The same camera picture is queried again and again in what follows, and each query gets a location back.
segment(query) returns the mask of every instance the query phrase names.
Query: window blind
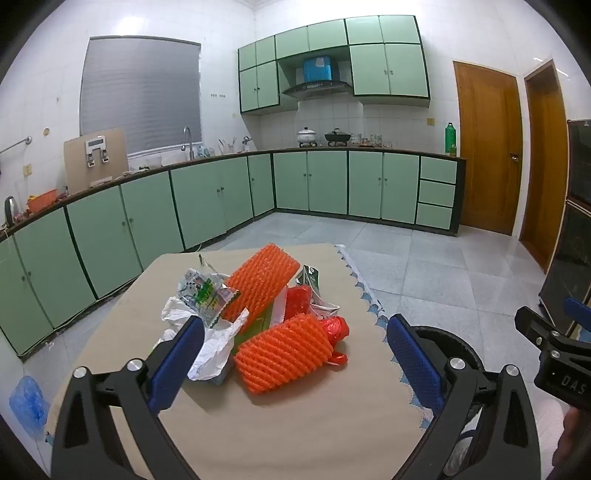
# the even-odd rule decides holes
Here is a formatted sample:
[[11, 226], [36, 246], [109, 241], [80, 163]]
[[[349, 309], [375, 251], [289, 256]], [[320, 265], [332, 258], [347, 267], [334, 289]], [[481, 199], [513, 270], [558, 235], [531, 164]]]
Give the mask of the window blind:
[[123, 128], [127, 153], [202, 139], [201, 45], [152, 37], [91, 38], [80, 92], [80, 134]]

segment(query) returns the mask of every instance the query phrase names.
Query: cabinet door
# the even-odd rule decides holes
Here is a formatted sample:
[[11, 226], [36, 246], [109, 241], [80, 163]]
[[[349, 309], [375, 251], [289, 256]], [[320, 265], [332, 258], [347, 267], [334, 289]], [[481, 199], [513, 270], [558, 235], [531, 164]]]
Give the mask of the cabinet door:
[[378, 17], [346, 18], [349, 45], [360, 43], [382, 43], [382, 30]]
[[420, 43], [412, 15], [380, 15], [379, 24], [386, 43]]
[[308, 210], [306, 152], [273, 154], [277, 208]]
[[349, 152], [350, 215], [379, 218], [382, 178], [381, 152]]
[[263, 38], [257, 41], [255, 46], [257, 65], [275, 60], [275, 37]]
[[144, 269], [160, 255], [183, 251], [168, 172], [124, 183], [121, 193]]
[[255, 44], [250, 43], [238, 49], [238, 70], [246, 70], [256, 66]]
[[22, 269], [14, 238], [7, 238], [0, 243], [0, 260], [0, 326], [20, 355], [53, 329]]
[[428, 97], [427, 71], [421, 46], [387, 43], [385, 48], [390, 72], [390, 93]]
[[354, 45], [350, 50], [355, 95], [390, 95], [384, 44]]
[[347, 214], [347, 152], [308, 152], [310, 210]]
[[418, 157], [401, 153], [385, 153], [382, 218], [414, 223], [417, 189]]
[[251, 173], [252, 208], [258, 216], [275, 207], [271, 155], [249, 155], [248, 170]]
[[258, 106], [279, 105], [279, 88], [277, 86], [277, 62], [270, 61], [256, 68]]
[[178, 219], [187, 248], [226, 232], [217, 162], [172, 171]]
[[76, 255], [63, 209], [51, 212], [15, 233], [22, 264], [54, 327], [94, 303]]
[[251, 187], [246, 157], [227, 158], [214, 164], [218, 168], [226, 230], [252, 218]]
[[256, 67], [240, 72], [240, 108], [248, 112], [258, 108]]
[[99, 298], [142, 273], [119, 187], [71, 203], [70, 223]]
[[308, 46], [308, 27], [295, 28], [275, 35], [277, 59], [310, 51]]
[[310, 51], [346, 46], [345, 22], [341, 19], [308, 25], [308, 42]]

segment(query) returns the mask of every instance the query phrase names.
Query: orange basket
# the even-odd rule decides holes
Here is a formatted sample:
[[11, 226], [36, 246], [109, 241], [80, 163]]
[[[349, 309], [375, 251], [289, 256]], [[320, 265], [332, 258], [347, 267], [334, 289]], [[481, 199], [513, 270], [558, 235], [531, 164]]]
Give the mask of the orange basket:
[[49, 207], [53, 202], [56, 201], [56, 198], [57, 189], [53, 189], [49, 192], [45, 192], [43, 195], [39, 195], [39, 197], [29, 199], [27, 206], [29, 207], [31, 213], [35, 213], [39, 210], [43, 210], [45, 207]]

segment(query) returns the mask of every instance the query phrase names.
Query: bottle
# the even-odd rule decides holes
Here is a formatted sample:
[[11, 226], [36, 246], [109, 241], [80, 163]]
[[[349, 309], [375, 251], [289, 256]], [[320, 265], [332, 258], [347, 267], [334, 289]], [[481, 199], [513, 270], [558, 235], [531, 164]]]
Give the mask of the bottle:
[[452, 145], [456, 145], [456, 129], [453, 128], [451, 122], [447, 124], [445, 129], [445, 153], [449, 153]]

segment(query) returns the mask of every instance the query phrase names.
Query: blue gripper pad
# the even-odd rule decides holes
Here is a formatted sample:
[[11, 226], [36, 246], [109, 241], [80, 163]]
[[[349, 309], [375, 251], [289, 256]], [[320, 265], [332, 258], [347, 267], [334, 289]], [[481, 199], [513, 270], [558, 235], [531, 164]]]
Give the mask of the blue gripper pad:
[[445, 403], [441, 394], [441, 377], [417, 343], [415, 335], [399, 313], [388, 321], [386, 336], [392, 353], [421, 405], [437, 415]]
[[193, 316], [187, 320], [182, 330], [172, 340], [157, 345], [156, 348], [161, 345], [166, 348], [167, 343], [175, 342], [152, 376], [148, 407], [155, 415], [173, 404], [187, 372], [203, 346], [204, 337], [205, 328], [202, 320]]

